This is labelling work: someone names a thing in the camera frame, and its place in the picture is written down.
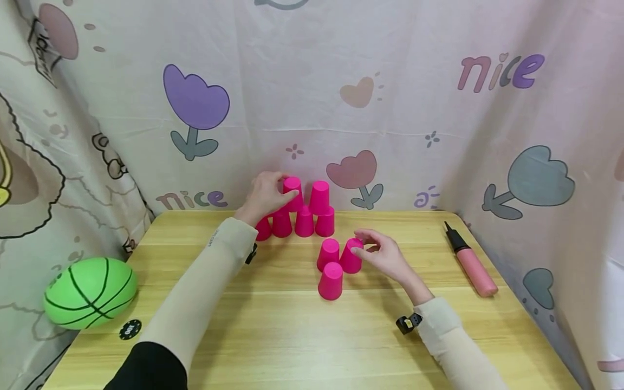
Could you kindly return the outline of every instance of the green ball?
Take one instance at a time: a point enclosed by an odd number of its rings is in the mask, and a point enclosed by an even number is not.
[[[123,261],[93,257],[79,261],[50,283],[44,309],[66,329],[87,329],[115,318],[137,292],[137,276]]]

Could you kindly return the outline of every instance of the black sticker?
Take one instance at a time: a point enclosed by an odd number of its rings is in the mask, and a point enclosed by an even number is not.
[[[139,319],[131,319],[126,322],[119,331],[119,338],[122,340],[129,340],[139,334],[141,331],[141,321]]]

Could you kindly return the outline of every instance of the wooden table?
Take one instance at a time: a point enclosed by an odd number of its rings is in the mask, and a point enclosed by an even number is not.
[[[167,212],[129,260],[139,295],[118,318],[80,332],[45,390],[101,390],[138,340],[119,338],[130,319],[144,326],[230,212]],[[473,247],[500,291],[479,298],[446,242],[448,221]],[[444,296],[511,389],[578,389],[548,341],[459,217],[446,212],[339,212],[334,237],[344,245],[358,227],[392,236],[434,294]],[[316,291],[321,237],[272,237],[230,283],[189,377],[192,389],[447,389],[417,332],[395,320],[412,313],[393,281],[364,264],[345,275],[342,297]]]

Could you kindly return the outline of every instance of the black wrist strap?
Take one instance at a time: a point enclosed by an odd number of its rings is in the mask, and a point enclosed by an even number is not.
[[[256,256],[256,253],[258,251],[257,249],[258,249],[258,244],[253,243],[253,249],[251,250],[251,253],[249,254],[249,256],[247,256],[247,260],[245,260],[245,264],[251,263],[253,258]]]
[[[422,322],[422,316],[419,314],[412,314],[409,317],[401,317],[396,320],[396,326],[399,328],[402,334],[408,334],[413,331]]]

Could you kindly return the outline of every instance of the upside-down cup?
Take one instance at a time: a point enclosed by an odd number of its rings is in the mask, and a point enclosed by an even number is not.
[[[291,192],[293,190],[299,191],[299,194],[286,204],[286,211],[290,213],[296,213],[303,207],[303,194],[301,192],[301,180],[298,177],[291,176],[284,179],[283,193]]]
[[[316,234],[321,237],[329,237],[334,234],[334,208],[329,207],[325,214],[316,217]]]
[[[343,268],[332,261],[323,269],[321,280],[318,282],[318,293],[328,301],[335,301],[343,293]]]
[[[269,223],[269,217],[262,218],[256,225],[256,230],[258,230],[256,241],[265,241],[271,237],[271,224]]]
[[[299,237],[309,237],[314,233],[314,219],[308,206],[303,205],[297,212],[295,220],[295,233]]]
[[[364,248],[364,245],[357,238],[350,238],[345,244],[343,254],[340,256],[340,265],[346,273],[358,273],[362,269],[362,260],[351,253],[352,248]]]
[[[323,272],[328,263],[337,263],[339,260],[340,244],[333,238],[326,238],[321,244],[321,251],[316,259],[316,267]]]
[[[312,184],[312,193],[310,194],[310,204],[308,205],[310,212],[314,215],[323,215],[329,209],[329,184],[322,180],[318,180]]]
[[[284,238],[290,236],[293,232],[293,226],[290,223],[290,214],[283,210],[278,210],[273,214],[273,226],[271,230],[275,237]]]

